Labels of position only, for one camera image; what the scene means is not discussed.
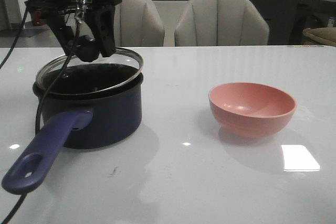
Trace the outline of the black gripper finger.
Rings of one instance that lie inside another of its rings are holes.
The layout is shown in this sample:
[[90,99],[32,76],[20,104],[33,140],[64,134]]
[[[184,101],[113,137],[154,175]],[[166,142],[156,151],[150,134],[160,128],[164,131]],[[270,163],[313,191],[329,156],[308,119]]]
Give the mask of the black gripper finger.
[[71,26],[67,26],[60,14],[49,14],[47,25],[60,43],[65,55],[69,55],[74,43],[75,35]]
[[114,6],[105,6],[88,11],[88,26],[103,57],[115,53]]

